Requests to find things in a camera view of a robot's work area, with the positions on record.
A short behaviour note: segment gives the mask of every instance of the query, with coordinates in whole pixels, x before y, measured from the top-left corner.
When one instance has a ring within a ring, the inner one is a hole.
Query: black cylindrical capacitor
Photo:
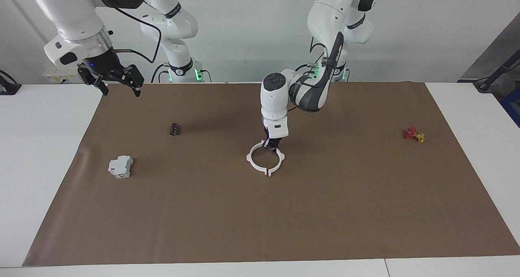
[[[179,134],[179,125],[177,123],[171,124],[171,127],[169,129],[169,134],[172,136],[178,136]]]

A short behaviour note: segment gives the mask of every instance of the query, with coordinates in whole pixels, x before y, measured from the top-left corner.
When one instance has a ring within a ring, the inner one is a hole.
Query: black cable
[[[2,71],[2,70],[0,70],[0,73],[4,74],[4,76],[5,76],[5,77],[8,77],[8,78],[9,78],[9,79],[11,79],[11,80],[12,80],[12,81],[13,81],[13,82],[14,82],[15,84],[17,84],[17,83],[16,83],[16,80],[15,80],[15,79],[13,79],[13,77],[11,77],[11,75],[9,75],[9,74],[5,73],[5,72],[4,72],[4,71]]]
[[[321,53],[321,56],[314,62],[314,64],[317,64],[317,62],[325,55],[325,52]]]
[[[149,24],[148,22],[145,22],[143,20],[140,20],[126,12],[124,12],[122,9],[119,9],[118,7],[108,3],[108,1],[106,0],[102,0],[103,3],[105,3],[106,5],[109,5],[109,7],[112,7],[114,8],[116,11],[118,11],[119,13],[123,14],[124,16],[128,17],[128,18],[131,18],[139,23],[142,23],[144,25],[147,25],[147,26],[150,26],[151,28],[154,28],[157,30],[157,32],[159,33],[159,39],[157,40],[157,46],[156,46],[156,52],[154,53],[154,58],[152,59],[149,59],[148,57],[146,57],[145,55],[143,55],[142,53],[139,53],[138,51],[134,51],[134,50],[130,50],[131,53],[134,53],[134,54],[137,54],[143,58],[145,58],[150,64],[153,64],[155,61],[156,61],[156,58],[157,58],[157,54],[159,52],[159,47],[161,46],[161,39],[162,39],[162,32],[161,32],[161,29],[159,29],[157,26],[155,25],[152,25],[152,24]]]
[[[318,42],[318,43],[315,43],[313,46],[310,47],[310,51],[312,52],[312,50],[314,49],[314,47],[317,46],[317,45],[323,46],[324,49],[327,48],[323,43]]]
[[[334,71],[334,67],[331,66],[331,65],[326,65],[325,66],[325,71],[327,71],[327,67],[331,67],[332,68],[332,71]],[[329,79],[325,80],[325,82],[321,83],[321,84],[316,84],[316,85],[310,85],[310,84],[307,84],[307,83],[304,83],[302,82],[301,84],[302,85],[305,85],[305,86],[309,86],[310,88],[320,88],[320,87],[323,87],[325,86],[325,84],[327,84],[329,82]]]
[[[162,71],[161,73],[159,73],[159,77],[158,77],[159,83],[161,83],[161,74],[163,74],[163,73],[166,73],[169,75],[169,71]]]
[[[296,70],[294,70],[295,72],[298,72],[301,68],[303,67],[308,67],[307,64],[303,64],[301,66],[299,66],[298,68],[296,68]]]
[[[325,49],[325,45],[323,43],[316,43],[314,44],[314,37],[312,37],[312,39],[310,40],[310,48],[309,48],[309,53],[312,53],[312,50],[314,49],[315,46],[317,45],[320,45],[320,46],[323,46],[323,48]]]
[[[314,37],[310,40],[309,53],[312,53],[312,44],[314,44]]]
[[[206,72],[210,76],[210,82],[213,83],[213,80],[211,79],[211,73],[208,70],[200,70],[201,72]]]
[[[507,69],[507,71],[505,71],[504,73],[514,70],[514,68],[518,67],[518,65],[520,65],[520,63],[516,64],[513,68]]]
[[[509,72],[509,71],[514,70],[514,68],[518,67],[519,65],[520,65],[520,63],[516,64],[514,67],[511,67],[511,68],[507,69],[507,70],[504,72],[504,74],[507,73],[507,72]],[[482,81],[482,80],[488,79],[488,78],[490,78],[490,77],[491,77],[491,76],[488,76],[488,77],[482,77],[482,78],[480,78],[480,79],[475,80],[474,82],[479,82],[479,81]]]
[[[154,79],[156,78],[157,72],[159,71],[159,69],[161,67],[165,67],[164,64],[161,64],[161,65],[157,66],[156,70],[154,71],[154,74],[152,75],[152,80],[150,81],[150,83],[154,82]]]

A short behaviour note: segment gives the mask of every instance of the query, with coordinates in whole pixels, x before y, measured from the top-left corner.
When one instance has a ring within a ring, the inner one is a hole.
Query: white ring
[[[251,165],[253,166],[254,169],[256,169],[258,171],[262,171],[262,172],[264,172],[264,175],[267,175],[270,177],[273,174],[273,172],[277,171],[280,168],[280,166],[282,165],[282,160],[284,160],[286,158],[286,156],[280,152],[280,149],[277,148],[276,154],[278,154],[278,158],[280,160],[278,161],[278,164],[275,167],[273,167],[271,169],[267,169],[267,167],[258,166],[257,164],[255,164],[255,162],[253,162],[252,155],[253,155],[253,152],[255,152],[255,150],[257,150],[259,148],[263,148],[264,143],[265,143],[265,141],[262,140],[260,143],[253,146],[253,148],[251,148],[251,151],[249,151],[249,154],[245,158],[247,159],[247,161],[249,163],[251,163]]]

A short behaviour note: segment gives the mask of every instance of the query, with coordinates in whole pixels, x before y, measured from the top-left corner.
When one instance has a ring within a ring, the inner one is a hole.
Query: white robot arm
[[[113,51],[104,23],[95,12],[93,0],[35,0],[59,35],[45,45],[47,57],[57,66],[81,63],[78,73],[86,84],[99,88],[104,81],[117,81],[141,94],[144,79],[135,65],[123,67]],[[102,0],[118,8],[134,9],[144,0]]]
[[[45,45],[47,57],[57,66],[78,65],[78,73],[86,84],[99,88],[104,95],[108,88],[104,81],[117,81],[132,88],[136,96],[141,94],[144,78],[135,65],[124,67],[117,53],[132,50],[114,50],[111,31],[95,12],[96,6],[120,9],[136,9],[143,2],[161,12],[147,15],[143,21],[157,28],[142,24],[143,32],[158,39],[161,30],[161,46],[177,81],[202,80],[200,63],[193,61],[188,48],[180,39],[197,34],[195,18],[181,8],[177,0],[35,0],[49,18],[59,35]]]
[[[307,26],[312,36],[324,47],[316,79],[286,69],[269,74],[262,82],[260,101],[267,134],[264,147],[276,150],[280,140],[288,136],[287,103],[306,112],[317,112],[325,104],[330,82],[339,76],[346,64],[346,42],[370,40],[373,25],[366,11],[377,0],[316,0],[310,10]]]
[[[197,20],[182,8],[178,0],[145,0],[158,13],[148,14],[141,19],[157,26],[162,31],[161,48],[168,57],[170,76],[173,82],[201,81],[202,65],[195,61],[182,39],[195,37],[199,31]],[[157,40],[158,33],[154,29],[141,24],[146,36]]]

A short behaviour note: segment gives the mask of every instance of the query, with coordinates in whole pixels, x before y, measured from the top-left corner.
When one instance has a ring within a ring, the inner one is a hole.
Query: table
[[[428,83],[427,87],[520,243],[520,129],[492,95],[479,94],[471,84]],[[520,272],[520,256],[16,268],[31,246],[100,98],[92,87],[48,85],[24,86],[17,95],[0,99],[0,277],[150,273],[506,277]]]

